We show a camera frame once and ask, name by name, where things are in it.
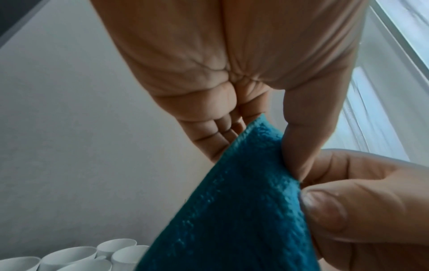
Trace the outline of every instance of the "hand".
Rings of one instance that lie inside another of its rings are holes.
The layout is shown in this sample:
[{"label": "hand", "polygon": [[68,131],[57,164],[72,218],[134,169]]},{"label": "hand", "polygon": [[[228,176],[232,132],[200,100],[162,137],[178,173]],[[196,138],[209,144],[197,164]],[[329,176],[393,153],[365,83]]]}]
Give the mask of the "hand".
[{"label": "hand", "polygon": [[216,161],[285,89],[286,166],[302,179],[333,133],[368,0],[92,0],[155,102]]},{"label": "hand", "polygon": [[319,258],[339,270],[429,270],[429,169],[323,150],[303,182]]}]

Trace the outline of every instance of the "microfiber cloth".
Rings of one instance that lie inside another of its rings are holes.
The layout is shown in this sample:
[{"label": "microfiber cloth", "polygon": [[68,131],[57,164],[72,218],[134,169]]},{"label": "microfiber cloth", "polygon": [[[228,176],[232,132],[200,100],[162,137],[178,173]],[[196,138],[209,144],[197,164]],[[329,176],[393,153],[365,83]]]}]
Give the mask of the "microfiber cloth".
[{"label": "microfiber cloth", "polygon": [[319,271],[281,139],[265,116],[249,124],[136,271]]}]

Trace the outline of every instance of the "fingernail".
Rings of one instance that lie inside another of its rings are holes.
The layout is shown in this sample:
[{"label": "fingernail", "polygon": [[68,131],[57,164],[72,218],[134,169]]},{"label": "fingernail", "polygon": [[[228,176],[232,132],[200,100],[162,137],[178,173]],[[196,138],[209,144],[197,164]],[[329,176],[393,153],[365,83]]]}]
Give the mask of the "fingernail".
[{"label": "fingernail", "polygon": [[343,230],[347,225],[347,212],[333,196],[323,191],[308,191],[301,195],[307,219],[330,232]]}]

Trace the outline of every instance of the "teal fabric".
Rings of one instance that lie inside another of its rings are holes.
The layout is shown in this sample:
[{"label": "teal fabric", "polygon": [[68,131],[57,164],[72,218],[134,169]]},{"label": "teal fabric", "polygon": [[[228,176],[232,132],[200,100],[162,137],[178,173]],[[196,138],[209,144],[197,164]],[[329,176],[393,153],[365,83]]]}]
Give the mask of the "teal fabric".
[{"label": "teal fabric", "polygon": [[136,270],[319,271],[281,138],[264,116],[252,122]]}]

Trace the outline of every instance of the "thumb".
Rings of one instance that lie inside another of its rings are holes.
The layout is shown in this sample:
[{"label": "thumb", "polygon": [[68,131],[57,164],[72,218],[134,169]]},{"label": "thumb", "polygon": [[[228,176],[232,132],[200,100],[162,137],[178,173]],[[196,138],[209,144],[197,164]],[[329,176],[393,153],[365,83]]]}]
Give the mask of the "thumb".
[{"label": "thumb", "polygon": [[344,242],[429,245],[429,183],[415,172],[348,179],[303,189],[313,234]]}]

